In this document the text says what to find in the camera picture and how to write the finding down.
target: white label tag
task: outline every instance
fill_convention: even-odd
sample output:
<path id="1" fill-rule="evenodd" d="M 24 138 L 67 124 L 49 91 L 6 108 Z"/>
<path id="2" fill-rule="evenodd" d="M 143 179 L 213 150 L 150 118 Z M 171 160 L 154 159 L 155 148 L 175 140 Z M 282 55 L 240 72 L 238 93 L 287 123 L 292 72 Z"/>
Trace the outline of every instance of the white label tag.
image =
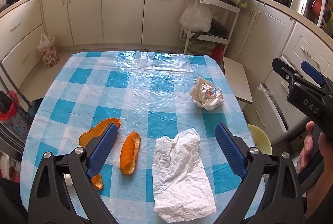
<path id="1" fill-rule="evenodd" d="M 209 0 L 200 0 L 200 4 L 209 4 Z"/>

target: silver bolt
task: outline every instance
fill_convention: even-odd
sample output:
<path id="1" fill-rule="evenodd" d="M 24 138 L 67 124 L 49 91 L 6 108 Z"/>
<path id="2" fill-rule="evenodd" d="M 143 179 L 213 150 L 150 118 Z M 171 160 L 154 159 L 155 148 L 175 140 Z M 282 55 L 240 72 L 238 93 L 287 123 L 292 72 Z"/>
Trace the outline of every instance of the silver bolt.
<path id="1" fill-rule="evenodd" d="M 50 152 L 44 153 L 44 158 L 50 158 L 50 157 L 51 157 L 51 153 Z"/>
<path id="2" fill-rule="evenodd" d="M 286 152 L 282 153 L 282 157 L 285 159 L 288 159 L 289 156 L 290 156 L 289 153 L 286 153 Z"/>
<path id="3" fill-rule="evenodd" d="M 83 148 L 82 147 L 77 147 L 75 150 L 74 150 L 74 152 L 76 153 L 76 154 L 81 154 L 82 152 L 83 152 Z"/>
<path id="4" fill-rule="evenodd" d="M 259 150 L 258 150 L 256 147 L 252 147 L 252 148 L 250 149 L 250 153 L 252 153 L 252 154 L 258 154 L 258 153 L 259 153 Z"/>

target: orange peel piece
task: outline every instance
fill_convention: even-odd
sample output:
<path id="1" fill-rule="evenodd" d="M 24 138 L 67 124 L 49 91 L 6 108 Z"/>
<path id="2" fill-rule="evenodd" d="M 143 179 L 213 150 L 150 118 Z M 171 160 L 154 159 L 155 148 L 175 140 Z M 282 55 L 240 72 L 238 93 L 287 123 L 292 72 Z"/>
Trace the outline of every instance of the orange peel piece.
<path id="1" fill-rule="evenodd" d="M 131 175 L 135 169 L 141 137 L 137 132 L 131 132 L 126 138 L 120 153 L 119 167 L 123 174 Z"/>
<path id="2" fill-rule="evenodd" d="M 94 137 L 99 137 L 104 129 L 110 124 L 114 123 L 117 126 L 117 129 L 119 130 L 120 126 L 122 125 L 121 119 L 118 118 L 109 118 L 102 120 L 99 124 L 97 124 L 92 129 L 88 130 L 87 132 L 83 133 L 79 137 L 79 144 L 82 147 L 86 147 L 86 145 L 89 143 L 89 141 Z"/>
<path id="3" fill-rule="evenodd" d="M 91 179 L 91 182 L 93 183 L 96 190 L 102 190 L 104 187 L 104 183 L 102 181 L 101 174 L 97 174 L 97 175 L 93 176 L 93 178 Z"/>

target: yellow bowl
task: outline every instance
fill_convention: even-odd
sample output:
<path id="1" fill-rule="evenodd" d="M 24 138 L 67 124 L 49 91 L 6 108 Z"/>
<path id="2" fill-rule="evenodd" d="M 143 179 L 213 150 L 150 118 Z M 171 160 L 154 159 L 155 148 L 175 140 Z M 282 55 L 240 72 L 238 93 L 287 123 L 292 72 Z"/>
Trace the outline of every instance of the yellow bowl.
<path id="1" fill-rule="evenodd" d="M 254 140 L 255 146 L 263 153 L 263 154 L 272 154 L 272 145 L 267 137 L 266 133 L 262 131 L 258 126 L 248 124 L 247 127 L 250 130 L 251 136 Z"/>

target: checkered tablecloth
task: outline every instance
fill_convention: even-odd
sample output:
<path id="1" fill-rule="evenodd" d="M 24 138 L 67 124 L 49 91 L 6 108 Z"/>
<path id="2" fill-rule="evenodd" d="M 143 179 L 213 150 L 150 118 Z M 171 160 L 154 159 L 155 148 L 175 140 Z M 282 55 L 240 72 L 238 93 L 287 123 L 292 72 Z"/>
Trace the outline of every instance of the checkered tablecloth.
<path id="1" fill-rule="evenodd" d="M 222 89 L 223 105 L 199 108 L 189 97 L 194 79 L 202 77 Z M 72 55 L 49 88 L 30 129 L 21 167 L 21 198 L 28 208 L 32 182 L 44 152 L 70 153 L 79 136 L 105 118 L 123 122 L 101 174 L 102 200 L 120 224 L 164 221 L 154 212 L 152 160 L 155 141 L 194 128 L 200 135 L 199 154 L 214 194 L 217 213 L 192 223 L 212 224 L 240 183 L 215 139 L 219 121 L 249 145 L 253 140 L 243 113 L 218 64 L 208 56 L 151 52 L 83 52 Z M 141 136 L 132 176 L 119 170 L 127 135 Z M 247 216 L 253 215 L 264 191 L 260 184 Z M 74 187 L 69 187 L 76 212 L 86 217 Z"/>

